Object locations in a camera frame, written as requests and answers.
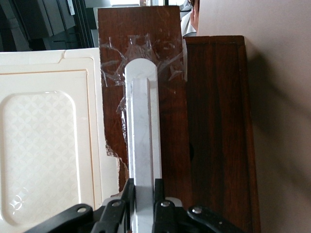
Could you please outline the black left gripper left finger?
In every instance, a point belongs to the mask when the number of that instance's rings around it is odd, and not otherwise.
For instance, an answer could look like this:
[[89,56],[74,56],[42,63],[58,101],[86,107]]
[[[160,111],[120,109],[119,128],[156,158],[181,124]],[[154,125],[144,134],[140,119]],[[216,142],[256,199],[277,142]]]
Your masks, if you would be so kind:
[[126,182],[120,197],[106,199],[97,209],[87,204],[74,205],[30,228],[28,233],[126,233],[130,229],[134,179]]

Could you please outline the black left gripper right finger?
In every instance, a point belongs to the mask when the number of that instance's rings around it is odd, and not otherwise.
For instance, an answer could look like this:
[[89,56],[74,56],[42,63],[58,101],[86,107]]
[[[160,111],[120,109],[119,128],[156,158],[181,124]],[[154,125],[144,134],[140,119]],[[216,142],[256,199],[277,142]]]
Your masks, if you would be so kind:
[[242,233],[243,230],[202,205],[187,210],[165,198],[164,182],[155,179],[154,233]]

